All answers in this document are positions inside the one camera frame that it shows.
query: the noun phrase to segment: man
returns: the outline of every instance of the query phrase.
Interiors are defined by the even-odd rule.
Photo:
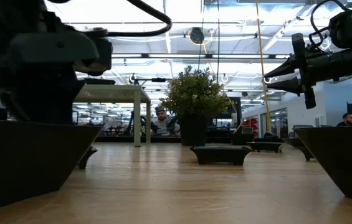
[[[158,117],[158,120],[154,122],[154,125],[157,126],[158,128],[156,131],[152,131],[152,135],[158,135],[158,136],[170,136],[171,132],[174,132],[175,134],[178,134],[180,132],[180,125],[174,124],[174,129],[173,125],[171,125],[171,119],[169,119],[166,115],[166,111],[164,108],[157,106],[155,108],[156,115]]]
[[[343,115],[343,121],[340,122],[336,127],[352,127],[352,114],[351,113],[345,113]]]

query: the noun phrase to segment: black robotic arm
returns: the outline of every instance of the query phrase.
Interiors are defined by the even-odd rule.
[[[313,23],[313,13],[315,9],[329,1],[336,2],[345,11],[331,18],[328,27],[318,30]],[[316,106],[312,86],[317,82],[331,79],[337,81],[340,77],[352,75],[352,10],[345,8],[337,0],[326,0],[317,5],[313,13],[311,21],[315,33],[309,36],[312,44],[306,47],[302,34],[292,35],[295,54],[291,54],[284,64],[264,76],[268,81],[269,78],[293,73],[295,69],[299,69],[300,79],[295,77],[291,80],[268,84],[267,87],[297,95],[304,93],[307,109]],[[325,30],[330,31],[334,45],[345,50],[336,53],[322,51],[319,46],[323,41],[321,32]],[[319,35],[320,42],[314,43],[312,35]]]
[[[7,110],[19,121],[72,124],[72,103],[85,84],[75,70],[97,76],[111,69],[106,37],[159,35],[172,26],[143,1],[128,1],[166,26],[142,33],[79,32],[47,11],[43,0],[0,0],[0,99]]]

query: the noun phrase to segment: white table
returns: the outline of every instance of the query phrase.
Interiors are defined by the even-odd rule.
[[[146,103],[146,143],[151,142],[151,99],[138,85],[85,85],[75,103],[133,103],[134,146],[141,146],[141,109]]]

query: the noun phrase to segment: table leg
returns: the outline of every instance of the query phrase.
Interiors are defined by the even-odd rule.
[[[134,91],[134,146],[141,146],[141,91]]]
[[[146,143],[151,143],[151,102],[146,104]]]

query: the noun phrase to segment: yellow pole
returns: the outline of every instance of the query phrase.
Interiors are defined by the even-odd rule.
[[[267,87],[264,83],[264,64],[263,64],[263,49],[262,49],[262,33],[260,31],[260,19],[259,19],[259,0],[256,0],[256,12],[257,12],[257,28],[259,31],[259,49],[260,49],[260,62],[262,64],[262,84],[263,93],[265,101],[265,110],[267,114],[267,131],[271,132],[271,119],[270,119],[270,109],[269,109],[269,99],[267,96]]]

